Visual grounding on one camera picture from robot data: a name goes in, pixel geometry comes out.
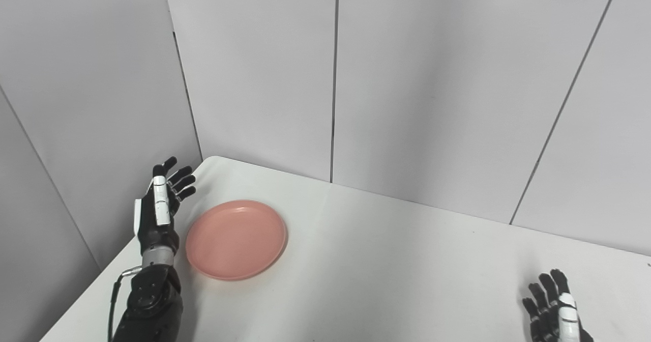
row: robotic hand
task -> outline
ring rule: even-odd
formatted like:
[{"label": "robotic hand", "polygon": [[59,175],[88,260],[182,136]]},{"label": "robotic hand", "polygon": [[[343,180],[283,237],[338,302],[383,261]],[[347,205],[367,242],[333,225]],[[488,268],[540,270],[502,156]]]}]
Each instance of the robotic hand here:
[{"label": "robotic hand", "polygon": [[531,283],[528,288],[536,301],[522,299],[531,318],[531,339],[533,342],[594,342],[581,325],[567,278],[560,270],[549,273],[551,276],[547,273],[539,276],[547,298],[539,284]]},{"label": "robotic hand", "polygon": [[[176,165],[170,157],[154,166],[154,178],[142,199],[135,200],[133,231],[140,242],[142,266],[124,271],[114,284],[109,312],[109,342],[174,342],[181,326],[181,282],[174,269],[179,235],[174,214],[181,201],[195,193],[192,168],[186,166],[165,178]],[[123,277],[135,275],[127,309],[112,337],[112,315]]]}]

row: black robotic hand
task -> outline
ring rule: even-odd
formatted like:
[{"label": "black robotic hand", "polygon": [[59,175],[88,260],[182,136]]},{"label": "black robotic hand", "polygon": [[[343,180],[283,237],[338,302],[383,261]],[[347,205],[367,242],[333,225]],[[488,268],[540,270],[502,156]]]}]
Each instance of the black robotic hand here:
[{"label": "black robotic hand", "polygon": [[[176,157],[172,156],[163,165],[154,166],[154,177],[167,175],[167,172],[176,165]],[[197,190],[190,186],[195,182],[191,175],[192,168],[185,166],[167,178],[167,198],[170,224],[160,226],[156,223],[156,209],[154,200],[154,181],[151,181],[147,193],[140,201],[140,214],[134,216],[134,233],[140,241],[140,253],[153,245],[165,245],[176,253],[179,248],[179,236],[174,231],[174,214],[179,210],[181,202],[194,194]]]},{"label": "black robotic hand", "polygon": [[[109,342],[175,342],[181,327],[183,301],[181,282],[174,269],[179,235],[174,230],[174,214],[181,201],[195,193],[192,168],[186,166],[167,177],[176,165],[170,157],[154,166],[153,179],[143,198],[135,200],[133,231],[140,242],[142,266],[124,271],[113,286],[109,310]],[[134,275],[127,307],[115,335],[112,319],[121,280]]]},{"label": "black robotic hand", "polygon": [[539,284],[531,283],[528,288],[536,301],[522,299],[531,318],[531,339],[533,342],[593,342],[581,325],[567,277],[560,270],[551,270],[549,274],[539,276],[547,297]]}]

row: white finger cover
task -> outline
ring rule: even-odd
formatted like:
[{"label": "white finger cover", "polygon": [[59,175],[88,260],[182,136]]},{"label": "white finger cover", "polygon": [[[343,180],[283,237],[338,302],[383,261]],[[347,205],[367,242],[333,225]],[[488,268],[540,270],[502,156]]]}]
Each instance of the white finger cover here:
[{"label": "white finger cover", "polygon": [[154,208],[156,210],[156,225],[170,224],[169,205],[167,199],[167,179],[162,175],[154,177]]},{"label": "white finger cover", "polygon": [[558,297],[558,340],[559,342],[580,342],[579,313],[576,310],[574,297],[562,293]]}]

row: panel seam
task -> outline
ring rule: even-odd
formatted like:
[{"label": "panel seam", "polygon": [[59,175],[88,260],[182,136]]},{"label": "panel seam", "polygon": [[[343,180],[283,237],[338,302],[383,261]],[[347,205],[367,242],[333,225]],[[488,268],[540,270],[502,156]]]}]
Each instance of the panel seam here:
[{"label": "panel seam", "polygon": [[335,48],[332,73],[332,132],[330,135],[330,183],[335,168],[335,108],[337,107],[337,52],[339,47],[339,0],[335,0]]},{"label": "panel seam", "polygon": [[542,150],[540,150],[540,154],[538,155],[538,158],[536,160],[536,163],[533,166],[533,170],[531,170],[531,173],[528,177],[527,184],[525,185],[525,188],[518,200],[518,204],[516,205],[516,209],[513,212],[513,215],[511,216],[511,221],[509,221],[509,224],[513,224],[514,219],[516,218],[516,215],[518,214],[518,210],[520,208],[520,205],[522,204],[522,200],[525,198],[525,195],[527,194],[527,190],[531,184],[531,181],[533,180],[533,177],[536,173],[536,170],[538,170],[538,166],[540,165],[540,160],[542,159],[542,156],[545,154],[545,150],[547,149],[547,145],[549,144],[549,140],[551,140],[551,136],[554,133],[554,130],[556,129],[556,125],[558,124],[558,120],[560,119],[560,115],[563,114],[563,110],[565,109],[565,105],[568,102],[568,99],[570,98],[570,94],[572,93],[572,89],[574,89],[574,84],[576,84],[576,80],[579,77],[579,74],[581,73],[581,69],[583,69],[583,64],[585,63],[588,53],[590,53],[591,48],[593,47],[593,44],[595,43],[595,38],[597,37],[597,33],[599,33],[599,29],[602,27],[602,24],[604,23],[604,19],[606,16],[606,13],[608,12],[608,9],[610,8],[610,5],[612,3],[612,0],[608,0],[606,3],[606,6],[604,8],[604,11],[602,11],[602,15],[599,19],[599,22],[597,22],[597,27],[595,28],[595,32],[593,32],[592,38],[590,38],[590,42],[588,43],[588,48],[586,48],[585,52],[583,53],[583,57],[581,59],[581,62],[579,62],[579,67],[577,68],[576,72],[574,73],[574,77],[572,78],[572,82],[570,83],[570,87],[565,94],[565,98],[563,98],[563,103],[560,105],[560,109],[558,110],[558,113],[556,114],[556,118],[554,119],[553,124],[551,125],[551,129],[549,130],[549,133],[547,134],[547,138],[545,139],[545,143],[542,145]]}]

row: white tabletop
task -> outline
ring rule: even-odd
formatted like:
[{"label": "white tabletop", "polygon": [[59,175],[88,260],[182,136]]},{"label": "white tabletop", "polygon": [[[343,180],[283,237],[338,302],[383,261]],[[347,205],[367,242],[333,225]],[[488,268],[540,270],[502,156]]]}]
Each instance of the white tabletop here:
[{"label": "white tabletop", "polygon": [[[551,268],[569,277],[596,340],[651,340],[651,257],[223,157],[195,176],[197,194],[176,216],[182,239],[202,212],[234,199],[273,207],[289,238],[272,267],[244,281],[194,272],[180,251],[179,342],[530,340],[519,300]],[[105,340],[112,283],[139,263],[134,239],[42,342]],[[123,282],[116,323],[129,291]]]}]

